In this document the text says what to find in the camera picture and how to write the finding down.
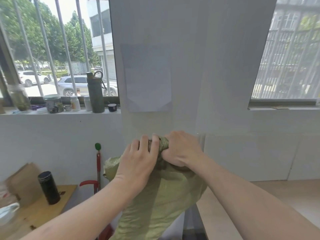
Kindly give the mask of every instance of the car wheel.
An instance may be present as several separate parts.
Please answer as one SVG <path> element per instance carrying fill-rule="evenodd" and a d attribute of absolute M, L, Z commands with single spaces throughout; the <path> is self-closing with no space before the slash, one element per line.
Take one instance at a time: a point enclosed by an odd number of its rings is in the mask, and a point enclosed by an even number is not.
<path fill-rule="evenodd" d="M 114 97 L 116 95 L 116 92 L 113 88 L 110 88 L 110 96 Z M 108 90 L 104 90 L 103 96 L 108 96 Z"/>
<path fill-rule="evenodd" d="M 68 97 L 70 97 L 70 96 L 73 96 L 74 95 L 74 92 L 73 92 L 73 90 L 71 90 L 71 89 L 67 89 L 67 90 L 64 90 L 63 91 L 63 96 L 68 96 Z"/>
<path fill-rule="evenodd" d="M 29 79 L 27 79 L 27 80 L 24 81 L 24 84 L 25 84 L 25 86 L 26 86 L 27 88 L 30 88 L 30 87 L 32 86 L 32 81 L 29 80 Z"/>

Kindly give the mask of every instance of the sky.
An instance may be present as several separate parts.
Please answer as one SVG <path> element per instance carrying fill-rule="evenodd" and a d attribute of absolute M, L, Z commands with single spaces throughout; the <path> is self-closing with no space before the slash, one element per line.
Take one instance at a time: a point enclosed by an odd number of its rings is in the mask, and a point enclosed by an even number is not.
<path fill-rule="evenodd" d="M 54 0 L 39 0 L 48 5 L 53 15 L 58 17 L 56 3 Z M 87 10 L 87 0 L 79 0 L 82 19 L 84 20 L 87 28 L 90 29 L 90 18 Z M 59 0 L 61 10 L 62 22 L 66 24 L 70 21 L 73 11 L 77 12 L 77 5 L 75 0 Z"/>

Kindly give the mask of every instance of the small white bottle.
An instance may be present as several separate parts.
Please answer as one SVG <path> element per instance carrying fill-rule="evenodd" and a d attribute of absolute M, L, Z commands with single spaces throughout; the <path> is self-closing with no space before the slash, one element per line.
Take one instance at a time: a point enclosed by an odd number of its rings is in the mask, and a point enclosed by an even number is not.
<path fill-rule="evenodd" d="M 81 109 L 78 96 L 71 96 L 72 111 L 79 111 Z"/>
<path fill-rule="evenodd" d="M 91 102 L 90 102 L 90 96 L 84 96 L 84 105 L 86 111 L 92 111 Z"/>

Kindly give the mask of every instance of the truck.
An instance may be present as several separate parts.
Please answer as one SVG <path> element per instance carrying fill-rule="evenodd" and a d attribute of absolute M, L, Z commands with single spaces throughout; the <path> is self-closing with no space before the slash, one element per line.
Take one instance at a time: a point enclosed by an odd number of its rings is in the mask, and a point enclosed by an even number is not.
<path fill-rule="evenodd" d="M 68 73 L 70 74 L 70 68 L 68 62 L 64 63 Z M 84 75 L 87 72 L 86 64 L 83 62 L 72 61 L 71 62 L 72 71 L 74 75 Z"/>

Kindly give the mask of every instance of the light wood floor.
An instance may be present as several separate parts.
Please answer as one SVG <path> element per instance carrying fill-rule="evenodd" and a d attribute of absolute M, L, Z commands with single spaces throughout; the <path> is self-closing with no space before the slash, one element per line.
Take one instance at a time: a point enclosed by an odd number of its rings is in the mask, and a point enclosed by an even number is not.
<path fill-rule="evenodd" d="M 294 181 L 263 181 L 255 185 L 292 206 L 320 228 L 320 179 Z M 226 211 L 208 188 L 197 207 L 208 240 L 242 240 Z"/>

